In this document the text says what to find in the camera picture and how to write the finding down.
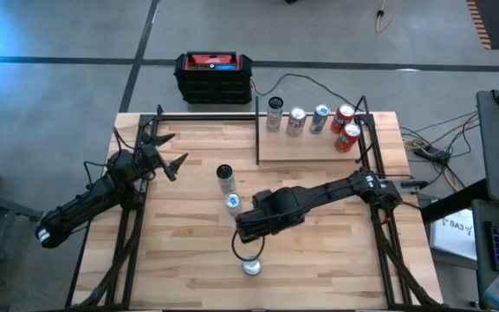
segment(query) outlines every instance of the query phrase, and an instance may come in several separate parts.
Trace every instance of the wooden platform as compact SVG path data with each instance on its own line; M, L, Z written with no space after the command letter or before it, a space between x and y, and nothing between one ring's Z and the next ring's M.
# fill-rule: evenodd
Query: wooden platform
M138 118L138 114L119 114L117 118L116 127L130 142ZM395 113L375 114L375 120L387 173L408 174ZM190 157L180 168L177 181L170 182L158 173L149 185L131 309L386 307L369 210L359 198L314 209L305 224L267 237L263 272L248 277L230 251L234 220L223 205L215 175L223 163L234 168L237 191L247 211L256 192L322 184L346 177L357 165L291 161L257 166L253 121L164 122L159 133L177 134L159 149L164 157L175 159L184 152ZM111 142L110 153L116 148ZM405 200L416 202L411 196ZM396 219L406 265L441 302L419 211L402 205L396 210ZM119 220L120 208L116 207L92 222L73 303L85 299L109 267ZM245 255L258 247L237 246ZM401 302L396 270L391 268L397 302Z
M312 116L306 118L303 133L299 137L291 137L286 133L288 116L283 116L278 132L267 129L267 117L259 118L259 160L289 161L289 160L356 160L360 158L360 148L355 144L347 153L338 152L334 142L338 134L330 130L333 115L329 115L322 133L313 134L309 131Z

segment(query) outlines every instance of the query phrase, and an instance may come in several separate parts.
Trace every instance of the red soda can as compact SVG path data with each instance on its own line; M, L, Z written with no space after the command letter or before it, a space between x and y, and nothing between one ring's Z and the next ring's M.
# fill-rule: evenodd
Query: red soda can
M340 135L334 146L338 152L347 153L352 149L353 144L360 138L361 129L354 123L349 123L342 128Z
M336 110L336 114L334 115L333 123L330 125L330 128L334 133L340 133L345 125L352 122L354 114L355 109L353 109L351 105L340 105L340 107Z

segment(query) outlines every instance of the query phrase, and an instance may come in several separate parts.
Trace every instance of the silver can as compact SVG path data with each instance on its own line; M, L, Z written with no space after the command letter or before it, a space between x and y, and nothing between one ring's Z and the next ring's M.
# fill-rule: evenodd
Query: silver can
M313 134L321 133L322 128L325 127L325 123L327 123L328 114L330 114L330 108L327 104L317 105L313 113L313 119L311 120L309 131Z
M221 186L221 191L223 194L228 194L236 189L234 183L234 174L232 172L232 167L228 165L220 165L217 168L217 178L218 184Z
M294 107L290 111L290 116L288 117L288 126L286 127L286 133L289 136L297 137L303 133L303 128L305 127L305 110L301 107Z
M261 260L259 259L242 262L242 270L249 276L256 276L261 273L262 267Z
M284 105L284 101L278 96L269 99L269 107L267 108L267 129L269 131L277 132L281 128L282 105Z
M242 212L242 200L240 199L240 196L234 192L226 195L224 204L230 215L234 218Z

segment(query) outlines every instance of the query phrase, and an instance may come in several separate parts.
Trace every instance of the gray floor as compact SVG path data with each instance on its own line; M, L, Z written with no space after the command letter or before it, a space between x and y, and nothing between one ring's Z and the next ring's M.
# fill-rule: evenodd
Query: gray floor
M134 58L150 3L0 0L0 55ZM256 61L499 65L499 51L485 50L478 41L464 0L404 0L393 26L376 36L379 3L162 0L145 58L224 49ZM130 70L130 65L0 63L0 196L50 211L80 192L87 182L82 161L98 162L106 155ZM153 112L157 104L168 112L253 109L253 103L188 105L172 71L143 66L129 111ZM499 73L475 72L254 68L253 78L265 92L288 72L312 76L350 101L365 94L372 110L396 111L400 125L410 128L474 111L476 91L499 88ZM280 95L288 106L340 103L311 82L293 77L272 95ZM434 138L448 128L423 135ZM473 153L451 162L466 184L483 178L478 129L468 139ZM456 153L465 148L459 140ZM430 165L411 164L420 179L436 175ZM440 179L424 193L444 197L451 189ZM17 220L6 247L9 259L0 264L0 277L7 280L0 286L0 304L9 303L13 312L61 308L80 250L80 233L55 250L43 250L34 238L35 226ZM473 271L437 263L437 274L445 302L465 307L476 299ZM461 292L462 286L471 291Z

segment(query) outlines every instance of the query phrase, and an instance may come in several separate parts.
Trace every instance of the black floor stripe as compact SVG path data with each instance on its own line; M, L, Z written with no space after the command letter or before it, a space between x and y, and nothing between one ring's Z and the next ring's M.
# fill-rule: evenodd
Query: black floor stripe
M126 82L125 93L122 95L119 113L127 113L128 108L130 107L130 100L132 99L134 87L136 86L136 80L138 80L139 68L142 65L142 59L144 58L144 53L146 52L149 35L152 32L153 17L157 11L157 4L159 4L159 0L152 0L149 12L147 12L146 24L144 25L144 30L142 31L142 37L139 39L138 49L136 50L136 58L134 59L134 64L130 70L128 81Z
M0 56L3 63L29 64L92 64L92 65L130 65L134 59L100 57L37 57L37 56Z
M144 66L174 66L175 60L145 59ZM441 72L499 73L499 65L443 65L443 64L397 64L397 63L354 63L354 62L285 62L254 61L254 68L313 68L313 69L356 69L356 70L408 70Z

